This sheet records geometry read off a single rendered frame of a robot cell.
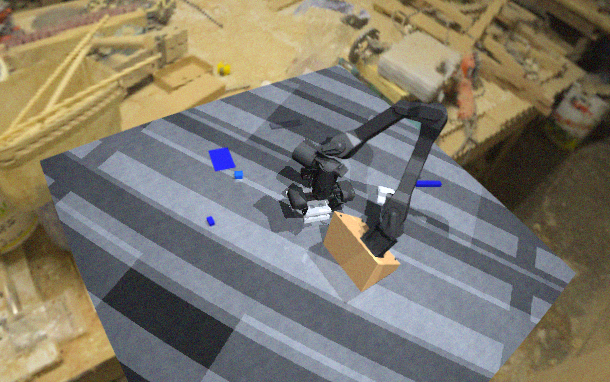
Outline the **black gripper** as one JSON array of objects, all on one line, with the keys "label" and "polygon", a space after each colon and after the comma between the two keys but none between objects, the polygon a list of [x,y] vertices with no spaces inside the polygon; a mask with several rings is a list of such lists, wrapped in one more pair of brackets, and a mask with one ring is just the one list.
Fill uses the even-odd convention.
[{"label": "black gripper", "polygon": [[304,193],[302,187],[288,189],[287,196],[292,209],[302,210],[302,214],[305,216],[309,209],[308,201],[330,199],[328,206],[331,210],[347,203],[347,201],[353,201],[355,192],[349,181],[339,181],[332,185],[325,185],[317,180],[316,174],[314,173],[314,184],[311,184],[312,192]]}]

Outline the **blue flat plate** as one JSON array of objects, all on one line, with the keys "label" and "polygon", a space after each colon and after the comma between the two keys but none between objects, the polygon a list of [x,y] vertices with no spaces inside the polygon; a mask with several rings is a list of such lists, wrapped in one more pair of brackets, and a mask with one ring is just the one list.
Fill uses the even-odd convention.
[{"label": "blue flat plate", "polygon": [[215,171],[236,167],[228,148],[209,151]]}]

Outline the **white plate with two round holes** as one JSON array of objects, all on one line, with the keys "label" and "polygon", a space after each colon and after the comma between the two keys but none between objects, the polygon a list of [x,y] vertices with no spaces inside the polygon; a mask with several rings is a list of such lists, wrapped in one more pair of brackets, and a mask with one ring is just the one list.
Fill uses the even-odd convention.
[{"label": "white plate with two round holes", "polygon": [[[308,211],[306,213],[306,217],[308,216],[314,216],[314,215],[320,215],[320,214],[325,214],[325,213],[331,213],[331,209],[329,208],[329,206],[325,203],[324,200],[313,200],[313,201],[308,201],[307,202],[308,205]],[[322,205],[322,207],[320,207],[319,205]],[[310,208],[313,207],[313,208]]]}]

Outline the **blue flat bar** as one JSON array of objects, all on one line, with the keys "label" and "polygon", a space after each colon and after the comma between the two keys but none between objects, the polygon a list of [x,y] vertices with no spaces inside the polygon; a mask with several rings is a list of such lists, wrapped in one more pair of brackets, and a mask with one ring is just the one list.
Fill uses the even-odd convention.
[{"label": "blue flat bar", "polygon": [[441,181],[421,181],[418,180],[416,183],[416,187],[440,187]]}]

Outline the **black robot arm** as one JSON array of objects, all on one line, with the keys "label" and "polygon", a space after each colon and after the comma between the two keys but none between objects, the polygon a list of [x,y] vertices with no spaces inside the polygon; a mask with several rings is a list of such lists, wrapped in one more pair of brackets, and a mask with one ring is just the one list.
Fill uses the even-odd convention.
[{"label": "black robot arm", "polygon": [[[334,156],[349,159],[358,152],[362,145],[374,138],[391,125],[404,118],[421,122],[421,130],[415,149],[402,175],[397,190],[387,193],[382,210],[382,222],[372,226],[361,238],[361,242],[369,251],[379,258],[397,242],[396,238],[404,233],[403,221],[407,218],[412,192],[420,177],[420,172],[430,153],[433,142],[439,137],[446,126],[448,115],[446,108],[440,103],[420,103],[398,100],[393,106],[378,114],[357,129],[334,136],[329,143],[317,146],[305,138],[292,153],[292,159],[303,165],[300,175],[302,180],[308,180],[308,187],[317,180],[325,185],[332,185],[348,172],[344,163]],[[323,155],[325,154],[325,155]]]}]

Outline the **grey flat bar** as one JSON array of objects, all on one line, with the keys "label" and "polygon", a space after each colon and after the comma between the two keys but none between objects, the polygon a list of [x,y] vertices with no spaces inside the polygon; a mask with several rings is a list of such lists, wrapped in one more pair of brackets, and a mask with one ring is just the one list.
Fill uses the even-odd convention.
[{"label": "grey flat bar", "polygon": [[271,123],[271,124],[269,124],[271,129],[290,127],[290,126],[297,126],[297,125],[302,125],[302,123],[299,120],[293,120],[293,121],[286,121],[286,122],[279,122],[279,123]]}]

